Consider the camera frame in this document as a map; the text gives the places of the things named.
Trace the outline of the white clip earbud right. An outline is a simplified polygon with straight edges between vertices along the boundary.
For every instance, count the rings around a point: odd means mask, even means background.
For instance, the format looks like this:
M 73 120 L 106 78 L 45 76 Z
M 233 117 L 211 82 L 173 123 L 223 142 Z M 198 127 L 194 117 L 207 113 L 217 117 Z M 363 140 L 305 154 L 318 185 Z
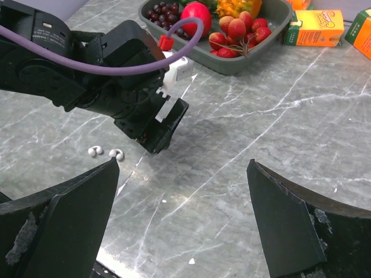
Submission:
M 115 158 L 117 161 L 123 161 L 125 158 L 124 152 L 120 149 L 111 149 L 109 151 L 109 156 Z

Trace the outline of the white clip earbud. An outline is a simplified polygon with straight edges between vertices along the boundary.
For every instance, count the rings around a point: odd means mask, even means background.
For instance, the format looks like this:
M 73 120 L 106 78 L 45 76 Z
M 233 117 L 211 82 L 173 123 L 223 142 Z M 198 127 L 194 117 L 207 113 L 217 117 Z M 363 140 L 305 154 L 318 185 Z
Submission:
M 115 158 L 117 161 L 123 161 L 125 158 L 124 152 L 120 149 L 111 149 L 109 151 L 109 156 Z
M 97 155 L 102 155 L 104 150 L 101 146 L 95 145 L 88 149 L 88 154 L 91 158 L 96 157 Z

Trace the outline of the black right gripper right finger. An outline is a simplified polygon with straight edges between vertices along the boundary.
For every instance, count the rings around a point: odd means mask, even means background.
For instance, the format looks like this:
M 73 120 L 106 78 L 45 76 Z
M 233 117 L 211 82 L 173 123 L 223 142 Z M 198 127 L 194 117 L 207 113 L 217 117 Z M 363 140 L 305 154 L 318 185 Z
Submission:
M 247 178 L 270 277 L 370 277 L 370 211 L 252 159 Z

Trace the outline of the orange pineapple toy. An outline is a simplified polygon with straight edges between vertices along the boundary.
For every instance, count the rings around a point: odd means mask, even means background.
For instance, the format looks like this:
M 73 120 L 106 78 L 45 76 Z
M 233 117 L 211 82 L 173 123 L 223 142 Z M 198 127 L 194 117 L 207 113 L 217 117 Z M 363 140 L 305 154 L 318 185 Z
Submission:
M 263 4 L 262 0 L 219 0 L 216 1 L 216 14 L 219 17 L 239 17 L 240 13 L 247 11 L 255 19 Z

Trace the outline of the orange sponge box near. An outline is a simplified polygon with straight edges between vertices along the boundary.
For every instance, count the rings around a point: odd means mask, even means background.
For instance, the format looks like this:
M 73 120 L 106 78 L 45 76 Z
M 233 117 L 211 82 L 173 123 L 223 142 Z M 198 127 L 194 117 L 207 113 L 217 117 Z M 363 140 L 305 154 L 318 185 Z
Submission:
M 370 8 L 360 11 L 345 35 L 345 39 L 368 59 L 371 56 Z

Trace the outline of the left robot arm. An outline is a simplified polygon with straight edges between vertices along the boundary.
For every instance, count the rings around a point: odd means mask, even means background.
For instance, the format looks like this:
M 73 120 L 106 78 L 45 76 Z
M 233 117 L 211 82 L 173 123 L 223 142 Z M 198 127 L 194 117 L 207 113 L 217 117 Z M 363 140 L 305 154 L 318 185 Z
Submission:
M 153 37 L 126 20 L 108 33 L 72 31 L 56 16 L 16 1 L 1 2 L 1 89 L 40 96 L 65 111 L 76 108 L 113 118 L 147 152 L 159 153 L 188 109 L 169 99 L 168 66 L 122 74 L 165 59 Z

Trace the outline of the dark purple grapes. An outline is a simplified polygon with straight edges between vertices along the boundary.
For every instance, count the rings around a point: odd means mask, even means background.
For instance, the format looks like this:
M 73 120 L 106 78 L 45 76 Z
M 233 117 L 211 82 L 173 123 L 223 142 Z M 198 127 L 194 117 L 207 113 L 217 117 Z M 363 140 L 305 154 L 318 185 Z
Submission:
M 181 8 L 177 2 L 159 2 L 146 12 L 146 18 L 162 29 L 169 31 L 180 20 Z

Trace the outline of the orange box back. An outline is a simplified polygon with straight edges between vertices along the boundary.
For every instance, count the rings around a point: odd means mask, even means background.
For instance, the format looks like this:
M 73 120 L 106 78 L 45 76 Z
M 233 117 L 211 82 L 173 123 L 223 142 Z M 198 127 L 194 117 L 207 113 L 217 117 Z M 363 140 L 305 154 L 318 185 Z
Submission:
M 306 10 L 311 4 L 311 0 L 286 0 L 293 10 Z

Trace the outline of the orange box middle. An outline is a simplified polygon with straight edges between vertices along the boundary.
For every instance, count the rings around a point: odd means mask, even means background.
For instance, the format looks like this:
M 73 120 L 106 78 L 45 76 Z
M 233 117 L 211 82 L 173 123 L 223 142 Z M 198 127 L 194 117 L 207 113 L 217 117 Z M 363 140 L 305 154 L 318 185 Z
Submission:
M 344 32 L 340 10 L 295 10 L 284 44 L 288 46 L 336 47 Z

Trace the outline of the white clip earbud left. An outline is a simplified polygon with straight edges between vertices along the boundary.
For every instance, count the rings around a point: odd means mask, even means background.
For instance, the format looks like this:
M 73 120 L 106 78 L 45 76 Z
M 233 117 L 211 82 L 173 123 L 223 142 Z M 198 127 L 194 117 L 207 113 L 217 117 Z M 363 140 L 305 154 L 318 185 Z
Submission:
M 95 145 L 88 149 L 88 154 L 91 158 L 96 157 L 97 155 L 102 155 L 104 150 L 101 146 Z

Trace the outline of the dark grey fruit tray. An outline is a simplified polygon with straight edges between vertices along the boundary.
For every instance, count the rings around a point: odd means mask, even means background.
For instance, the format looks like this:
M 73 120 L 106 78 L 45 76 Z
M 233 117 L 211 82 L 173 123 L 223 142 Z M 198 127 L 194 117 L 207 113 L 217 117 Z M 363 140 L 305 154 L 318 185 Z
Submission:
M 180 50 L 194 39 L 197 25 L 184 24 L 181 19 L 192 16 L 203 21 L 202 38 L 187 53 L 187 57 L 223 75 L 235 74 L 262 58 L 288 26 L 293 9 L 287 1 L 263 1 L 257 15 L 267 21 L 266 28 L 245 25 L 234 16 L 223 27 L 222 17 L 214 16 L 203 2 L 145 1 L 139 17 L 164 49 Z

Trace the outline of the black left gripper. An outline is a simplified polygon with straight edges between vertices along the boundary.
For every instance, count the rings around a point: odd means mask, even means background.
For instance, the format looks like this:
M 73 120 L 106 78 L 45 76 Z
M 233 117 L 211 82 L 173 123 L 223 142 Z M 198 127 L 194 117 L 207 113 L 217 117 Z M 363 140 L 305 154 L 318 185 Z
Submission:
M 126 20 L 108 33 L 83 32 L 78 39 L 85 43 L 82 61 L 105 67 L 131 67 L 149 64 L 165 56 L 153 37 L 135 21 Z M 157 154 L 170 145 L 171 137 L 189 105 L 178 99 L 163 122 L 156 115 L 169 96 L 160 88 L 168 67 L 129 76 L 87 75 L 83 83 L 86 95 L 78 108 L 110 116 L 129 138 L 147 152 Z

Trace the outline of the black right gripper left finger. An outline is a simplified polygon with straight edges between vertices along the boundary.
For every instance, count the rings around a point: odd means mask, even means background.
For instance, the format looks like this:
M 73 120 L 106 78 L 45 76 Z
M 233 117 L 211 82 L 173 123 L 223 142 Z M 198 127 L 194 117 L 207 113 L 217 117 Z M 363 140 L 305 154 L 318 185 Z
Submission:
M 115 277 L 98 263 L 117 189 L 116 159 L 12 200 L 1 194 L 1 277 Z

